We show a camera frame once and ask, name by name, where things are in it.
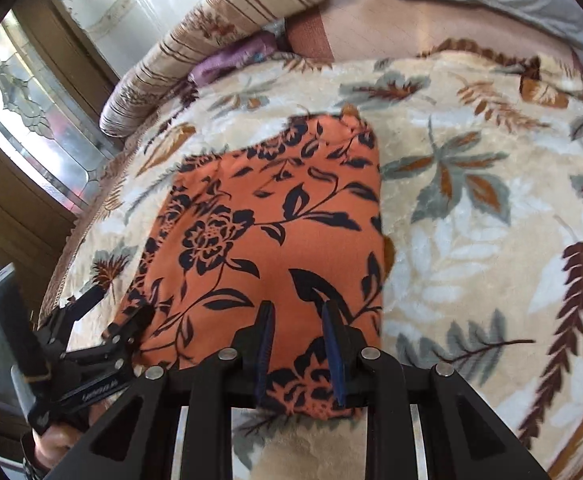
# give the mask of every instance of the decorative glass design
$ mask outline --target decorative glass design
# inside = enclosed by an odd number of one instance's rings
[[[65,208],[85,210],[119,151],[36,52],[13,13],[0,25],[0,147]]]

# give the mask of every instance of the orange floral garment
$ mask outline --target orange floral garment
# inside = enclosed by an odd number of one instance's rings
[[[139,361],[191,367],[230,345],[261,301],[276,310],[264,407],[318,418],[335,403],[320,312],[380,343],[379,153],[352,115],[290,118],[273,139],[185,158],[115,322],[156,310]]]

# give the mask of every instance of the stained glass window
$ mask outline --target stained glass window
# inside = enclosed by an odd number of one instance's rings
[[[54,77],[14,14],[0,25],[0,148],[65,208],[85,210],[118,148]]]

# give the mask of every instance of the beige leaf-patterned blanket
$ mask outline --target beige leaf-patterned blanket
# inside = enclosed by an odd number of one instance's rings
[[[393,254],[383,347],[451,363],[556,480],[583,478],[583,86],[553,60],[466,52],[278,59],[175,97],[132,146],[73,254],[61,304],[109,286],[72,335],[91,346],[137,269],[186,155],[244,148],[291,116],[358,110],[380,147]],[[235,413],[235,478],[363,477],[365,425]],[[423,450],[419,447],[422,458]]]

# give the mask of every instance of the silver screw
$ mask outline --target silver screw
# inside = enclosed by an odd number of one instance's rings
[[[367,359],[368,361],[374,361],[374,359],[378,359],[380,357],[380,350],[374,348],[373,346],[366,346],[361,350],[361,356],[363,359]]]
[[[436,373],[440,375],[440,377],[449,377],[453,372],[453,366],[449,363],[441,361],[436,365]]]
[[[232,361],[238,356],[238,352],[235,348],[227,347],[223,348],[220,352],[218,352],[218,359],[221,361]]]
[[[147,377],[151,381],[155,381],[156,379],[161,378],[164,373],[165,370],[163,370],[163,368],[161,368],[160,366],[151,366],[147,368],[147,371],[145,372],[145,377]]]

